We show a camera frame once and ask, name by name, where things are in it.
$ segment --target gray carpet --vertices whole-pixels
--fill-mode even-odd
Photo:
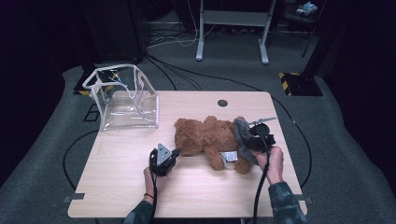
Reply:
[[[312,173],[303,187],[304,196],[313,200],[307,206],[310,223],[396,223],[396,202],[385,177],[345,129],[339,106],[323,79],[316,77],[322,97],[287,96],[283,92],[278,73],[302,72],[315,43],[302,58],[305,39],[277,34],[268,49],[270,64],[262,65],[258,38],[256,35],[218,35],[206,41],[201,62],[195,61],[197,42],[190,47],[178,43],[160,45],[149,48],[148,54],[196,73],[230,79],[180,71],[194,79],[203,91],[255,91],[236,82],[245,83],[268,91],[288,109],[312,150]],[[163,72],[147,59],[137,66],[156,90],[174,89]],[[163,66],[162,69],[178,91],[195,90],[185,79]],[[74,192],[63,172],[64,153],[76,139],[99,127],[99,121],[83,122],[93,100],[73,94],[81,75],[80,67],[64,72],[66,87],[62,100],[35,144],[0,189],[0,223],[94,223],[93,219],[68,217],[69,203],[63,203],[64,197]],[[275,102],[275,107],[297,176],[303,182],[309,169],[307,145],[280,104]],[[67,155],[67,172],[75,184],[94,137],[92,133],[80,139]],[[98,221],[120,223],[121,218]],[[175,223],[210,221],[213,222],[195,219]],[[272,220],[260,219],[260,223],[272,223]]]

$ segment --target bracelet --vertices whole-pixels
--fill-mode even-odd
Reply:
[[[145,193],[144,196],[149,196],[150,198],[154,199],[150,194]]]

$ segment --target metal stand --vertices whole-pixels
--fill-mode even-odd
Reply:
[[[268,64],[268,55],[265,48],[265,39],[268,35],[271,19],[274,12],[276,0],[271,0],[271,6],[268,12],[238,12],[238,11],[216,11],[205,10],[204,0],[201,0],[200,10],[200,32],[196,60],[201,61],[204,57],[204,24],[221,24],[221,25],[241,25],[241,26],[260,26],[264,27],[262,39],[259,39],[260,53],[262,63]]]

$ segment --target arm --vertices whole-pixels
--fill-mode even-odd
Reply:
[[[256,156],[260,168],[263,170],[267,162],[267,155],[258,151],[251,153]],[[278,224],[283,223],[307,223],[306,217],[288,183],[283,180],[283,152],[280,147],[272,147],[270,165],[267,179],[270,184],[268,188],[273,208],[274,220]]]
[[[151,180],[150,170],[147,167],[143,174],[145,175],[145,184],[146,184],[146,194],[143,197],[143,200],[136,206],[134,210],[132,210],[128,216],[122,222],[123,224],[149,224],[153,212],[153,203],[154,198],[150,196],[154,196],[154,184]],[[166,176],[157,176],[157,191],[160,192],[166,183]]]

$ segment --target yellow black warning tape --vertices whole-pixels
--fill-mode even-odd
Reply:
[[[283,91],[286,93],[286,95],[291,95],[289,83],[285,78],[286,75],[299,76],[300,73],[279,73],[280,81],[282,82]]]

